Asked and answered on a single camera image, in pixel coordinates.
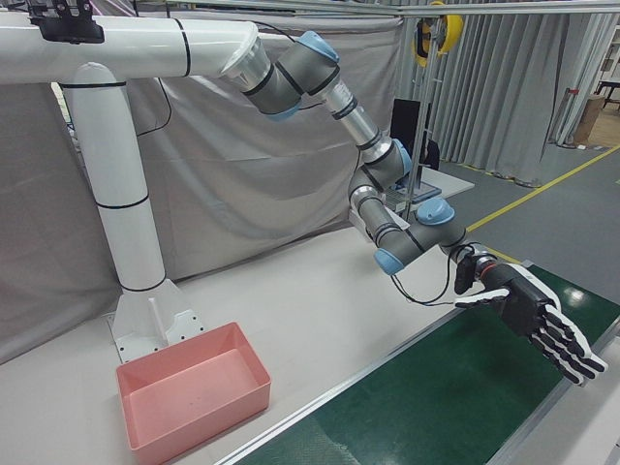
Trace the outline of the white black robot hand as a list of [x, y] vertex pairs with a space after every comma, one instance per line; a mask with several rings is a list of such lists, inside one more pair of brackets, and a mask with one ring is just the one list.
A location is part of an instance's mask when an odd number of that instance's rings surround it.
[[527, 268], [468, 256], [457, 265], [455, 305], [488, 304], [517, 336], [525, 337], [562, 375], [576, 385], [596, 379], [608, 365], [562, 312], [559, 297]]

